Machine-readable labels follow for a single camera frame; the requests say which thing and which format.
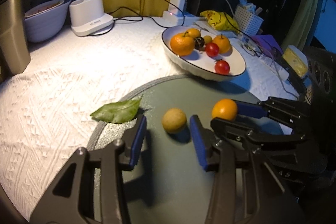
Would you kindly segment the small orange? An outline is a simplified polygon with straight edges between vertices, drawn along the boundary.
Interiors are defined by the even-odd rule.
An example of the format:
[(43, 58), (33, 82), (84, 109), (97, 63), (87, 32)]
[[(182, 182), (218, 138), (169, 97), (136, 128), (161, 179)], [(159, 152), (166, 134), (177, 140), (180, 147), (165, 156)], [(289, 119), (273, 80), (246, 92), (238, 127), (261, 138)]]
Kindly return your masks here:
[(238, 115), (238, 105), (234, 100), (224, 98), (213, 106), (211, 115), (212, 118), (234, 121)]

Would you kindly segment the tan longan fruit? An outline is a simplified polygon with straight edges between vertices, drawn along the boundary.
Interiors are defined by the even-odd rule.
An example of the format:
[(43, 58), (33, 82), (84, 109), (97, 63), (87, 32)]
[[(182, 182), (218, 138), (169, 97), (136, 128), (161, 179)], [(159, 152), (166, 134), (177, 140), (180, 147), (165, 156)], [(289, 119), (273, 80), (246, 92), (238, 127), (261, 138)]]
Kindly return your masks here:
[(186, 114), (179, 108), (171, 108), (162, 117), (162, 127), (168, 134), (177, 134), (187, 123)]

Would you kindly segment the red cherry tomato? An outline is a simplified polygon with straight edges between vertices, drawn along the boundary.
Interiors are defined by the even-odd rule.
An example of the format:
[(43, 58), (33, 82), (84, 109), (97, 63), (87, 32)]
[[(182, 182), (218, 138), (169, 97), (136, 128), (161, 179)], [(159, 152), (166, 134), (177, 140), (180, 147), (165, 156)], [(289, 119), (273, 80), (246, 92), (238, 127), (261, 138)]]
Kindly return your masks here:
[(209, 57), (217, 57), (217, 55), (219, 54), (219, 46), (215, 43), (208, 43), (206, 44), (206, 47), (205, 47), (205, 51), (206, 51), (206, 54), (209, 56)]
[(230, 72), (230, 65), (224, 60), (217, 60), (214, 68), (215, 72), (220, 75), (228, 75)]

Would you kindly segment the red cherry tomato front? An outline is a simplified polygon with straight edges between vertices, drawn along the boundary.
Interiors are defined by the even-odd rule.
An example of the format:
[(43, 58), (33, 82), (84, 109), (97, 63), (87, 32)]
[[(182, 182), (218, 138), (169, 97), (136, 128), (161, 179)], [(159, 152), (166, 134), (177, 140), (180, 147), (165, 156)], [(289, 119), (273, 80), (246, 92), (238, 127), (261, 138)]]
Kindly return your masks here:
[(217, 57), (217, 55), (219, 54), (219, 46), (215, 43), (208, 43), (206, 44), (206, 47), (205, 47), (205, 51), (206, 51), (206, 54), (209, 56), (209, 57)]

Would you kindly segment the orange with stem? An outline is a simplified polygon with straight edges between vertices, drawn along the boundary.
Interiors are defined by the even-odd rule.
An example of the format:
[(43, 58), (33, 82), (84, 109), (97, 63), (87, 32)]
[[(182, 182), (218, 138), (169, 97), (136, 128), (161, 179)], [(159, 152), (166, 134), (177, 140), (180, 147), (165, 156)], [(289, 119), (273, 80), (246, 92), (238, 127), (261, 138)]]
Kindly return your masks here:
[(231, 44), (229, 39), (224, 35), (218, 35), (213, 38), (213, 43), (219, 47), (219, 53), (224, 54), (231, 50)]

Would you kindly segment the dark cherry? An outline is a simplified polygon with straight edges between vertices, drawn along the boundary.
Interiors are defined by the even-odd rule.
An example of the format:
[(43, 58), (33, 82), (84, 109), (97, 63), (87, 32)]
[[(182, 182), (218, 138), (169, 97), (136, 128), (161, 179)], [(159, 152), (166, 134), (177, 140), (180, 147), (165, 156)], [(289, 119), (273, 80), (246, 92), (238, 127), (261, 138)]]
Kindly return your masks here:
[(202, 51), (205, 46), (205, 40), (201, 36), (194, 39), (195, 45), (194, 48), (198, 51)]

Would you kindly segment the small yellow-green fruit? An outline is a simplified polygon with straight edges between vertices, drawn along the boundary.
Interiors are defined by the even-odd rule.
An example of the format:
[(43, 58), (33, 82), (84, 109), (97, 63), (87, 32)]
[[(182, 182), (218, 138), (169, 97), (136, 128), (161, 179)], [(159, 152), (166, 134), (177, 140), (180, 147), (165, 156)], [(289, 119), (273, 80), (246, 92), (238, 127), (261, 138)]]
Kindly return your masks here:
[(205, 41), (205, 44), (211, 43), (213, 41), (213, 38), (209, 35), (203, 36), (203, 39)]

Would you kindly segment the large mandarin orange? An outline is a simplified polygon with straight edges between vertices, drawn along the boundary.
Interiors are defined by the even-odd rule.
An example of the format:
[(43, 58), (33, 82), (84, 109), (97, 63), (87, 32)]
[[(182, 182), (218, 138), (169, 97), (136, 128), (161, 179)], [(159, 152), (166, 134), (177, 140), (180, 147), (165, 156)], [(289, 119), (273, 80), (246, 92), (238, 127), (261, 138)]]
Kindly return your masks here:
[(170, 47), (176, 55), (188, 56), (194, 50), (195, 39), (192, 36), (189, 36), (187, 31), (179, 33), (170, 39)]

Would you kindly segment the small orange kumquat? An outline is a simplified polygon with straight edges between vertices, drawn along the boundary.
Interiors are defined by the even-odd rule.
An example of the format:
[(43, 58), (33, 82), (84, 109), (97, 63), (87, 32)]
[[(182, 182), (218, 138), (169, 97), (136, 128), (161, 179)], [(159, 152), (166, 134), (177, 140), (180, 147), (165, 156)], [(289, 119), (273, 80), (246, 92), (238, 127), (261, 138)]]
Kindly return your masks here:
[(198, 38), (198, 37), (201, 37), (201, 32), (199, 29), (196, 29), (196, 28), (189, 28), (187, 31), (186, 31), (186, 36), (189, 36), (189, 37), (192, 37), (194, 39)]

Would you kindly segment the white shallow bowl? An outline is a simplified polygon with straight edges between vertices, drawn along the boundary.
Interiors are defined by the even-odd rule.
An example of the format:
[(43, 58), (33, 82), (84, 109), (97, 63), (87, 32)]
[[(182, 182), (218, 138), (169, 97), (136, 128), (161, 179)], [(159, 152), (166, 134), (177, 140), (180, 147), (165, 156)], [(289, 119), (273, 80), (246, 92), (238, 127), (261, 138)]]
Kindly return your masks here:
[(162, 46), (167, 57), (181, 69), (191, 73), (192, 75), (201, 77), (205, 80), (213, 81), (226, 81), (231, 80), (234, 77), (242, 75), (246, 70), (246, 63), (240, 52), (232, 45), (232, 50), (223, 55), (219, 55), (218, 59), (223, 59), (230, 66), (228, 75), (221, 75), (215, 71), (216, 58), (209, 57), (206, 53), (201, 53), (197, 50), (193, 50), (188, 56), (178, 56), (172, 50), (170, 46), (171, 38), (176, 35), (187, 31), (189, 28), (185, 26), (170, 27), (163, 31), (161, 34)]

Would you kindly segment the purple cloth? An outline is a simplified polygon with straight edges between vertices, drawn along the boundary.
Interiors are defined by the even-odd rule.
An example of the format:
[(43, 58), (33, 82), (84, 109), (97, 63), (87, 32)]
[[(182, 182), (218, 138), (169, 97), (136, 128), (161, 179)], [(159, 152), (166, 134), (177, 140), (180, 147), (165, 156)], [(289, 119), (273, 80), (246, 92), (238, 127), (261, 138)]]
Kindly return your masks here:
[(283, 50), (272, 35), (255, 35), (252, 40), (261, 48), (264, 55), (276, 59), (283, 54)]

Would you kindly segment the yellow snack bag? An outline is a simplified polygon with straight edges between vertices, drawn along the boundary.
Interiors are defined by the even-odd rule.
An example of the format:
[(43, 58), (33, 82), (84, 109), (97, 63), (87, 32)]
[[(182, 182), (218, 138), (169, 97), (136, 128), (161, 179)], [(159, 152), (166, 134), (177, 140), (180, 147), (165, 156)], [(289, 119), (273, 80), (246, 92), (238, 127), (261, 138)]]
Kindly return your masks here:
[(238, 31), (240, 30), (238, 23), (234, 18), (225, 12), (217, 12), (214, 10), (206, 10), (200, 13), (200, 16), (206, 18), (208, 24), (218, 31)]

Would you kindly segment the steel tumbler with lid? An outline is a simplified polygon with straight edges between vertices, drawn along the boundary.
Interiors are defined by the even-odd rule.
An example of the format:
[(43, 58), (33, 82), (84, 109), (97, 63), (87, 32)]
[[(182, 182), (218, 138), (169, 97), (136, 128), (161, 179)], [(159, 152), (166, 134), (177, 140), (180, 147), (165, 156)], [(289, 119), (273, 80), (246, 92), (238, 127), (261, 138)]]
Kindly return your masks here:
[(22, 0), (1, 0), (1, 82), (24, 72), (31, 61), (23, 21)]

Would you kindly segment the white desk lamp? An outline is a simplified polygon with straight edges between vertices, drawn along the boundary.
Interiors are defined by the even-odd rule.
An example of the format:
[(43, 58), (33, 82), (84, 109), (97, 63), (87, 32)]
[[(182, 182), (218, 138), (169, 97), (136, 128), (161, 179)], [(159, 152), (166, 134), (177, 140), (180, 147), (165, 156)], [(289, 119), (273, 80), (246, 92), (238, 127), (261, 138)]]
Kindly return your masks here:
[(102, 0), (76, 0), (69, 6), (71, 29), (78, 37), (98, 36), (109, 32), (113, 16), (105, 13)]

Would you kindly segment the lavender mixing bowl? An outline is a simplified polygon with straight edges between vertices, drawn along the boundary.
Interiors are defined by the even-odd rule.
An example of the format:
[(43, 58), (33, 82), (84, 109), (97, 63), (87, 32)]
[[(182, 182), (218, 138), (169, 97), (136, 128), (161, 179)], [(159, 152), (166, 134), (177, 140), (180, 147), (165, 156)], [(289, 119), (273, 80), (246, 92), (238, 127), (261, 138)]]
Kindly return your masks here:
[(55, 36), (63, 27), (72, 0), (52, 0), (25, 12), (24, 28), (29, 42), (40, 43)]

